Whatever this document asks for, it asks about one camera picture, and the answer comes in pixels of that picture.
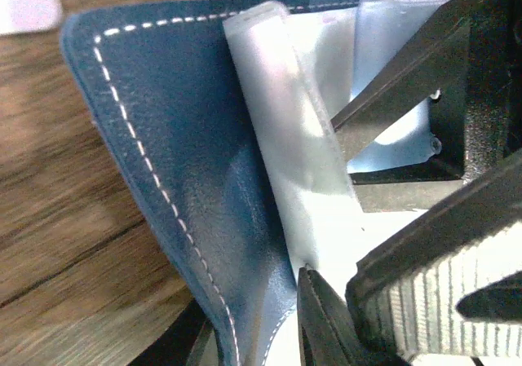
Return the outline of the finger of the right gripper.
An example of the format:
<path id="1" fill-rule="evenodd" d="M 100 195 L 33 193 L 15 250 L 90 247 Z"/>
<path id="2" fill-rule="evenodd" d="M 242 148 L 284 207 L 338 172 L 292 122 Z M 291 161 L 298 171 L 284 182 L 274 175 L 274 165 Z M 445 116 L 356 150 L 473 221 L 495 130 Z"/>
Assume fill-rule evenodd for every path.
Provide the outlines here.
<path id="1" fill-rule="evenodd" d="M 347 284 L 360 340 L 393 355 L 521 355 L 521 160 L 434 205 Z"/>
<path id="2" fill-rule="evenodd" d="M 429 209 L 520 142 L 521 0 L 363 0 L 332 118 L 367 212 Z"/>

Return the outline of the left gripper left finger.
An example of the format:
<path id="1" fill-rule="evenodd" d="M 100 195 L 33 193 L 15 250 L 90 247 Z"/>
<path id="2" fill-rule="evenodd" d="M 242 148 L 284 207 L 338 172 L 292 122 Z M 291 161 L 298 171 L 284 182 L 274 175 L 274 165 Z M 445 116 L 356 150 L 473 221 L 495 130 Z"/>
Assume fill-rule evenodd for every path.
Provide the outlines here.
<path id="1" fill-rule="evenodd" d="M 219 352 L 215 330 L 210 321 L 206 321 L 196 336 L 189 352 L 187 366 L 219 366 Z"/>

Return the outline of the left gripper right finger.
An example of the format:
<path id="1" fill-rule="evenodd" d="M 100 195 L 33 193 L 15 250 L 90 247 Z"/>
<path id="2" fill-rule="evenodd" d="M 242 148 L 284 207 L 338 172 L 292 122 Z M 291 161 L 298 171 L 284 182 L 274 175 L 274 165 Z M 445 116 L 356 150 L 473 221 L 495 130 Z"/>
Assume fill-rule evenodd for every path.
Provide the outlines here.
<path id="1" fill-rule="evenodd" d="M 345 302 L 317 271 L 299 269 L 297 312 L 302 365 L 390 365 L 359 341 Z"/>

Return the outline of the blue leather card holder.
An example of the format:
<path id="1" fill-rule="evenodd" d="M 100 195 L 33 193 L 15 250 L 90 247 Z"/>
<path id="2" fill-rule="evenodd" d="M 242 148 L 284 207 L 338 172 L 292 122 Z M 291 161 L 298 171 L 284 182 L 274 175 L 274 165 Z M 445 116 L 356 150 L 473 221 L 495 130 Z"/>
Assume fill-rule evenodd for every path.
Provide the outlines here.
<path id="1" fill-rule="evenodd" d="M 86 11 L 61 33 L 95 125 L 211 322 L 219 365 L 297 365 L 297 277 L 338 294 L 427 209 L 367 212 L 331 118 L 363 0 L 181 0 Z"/>

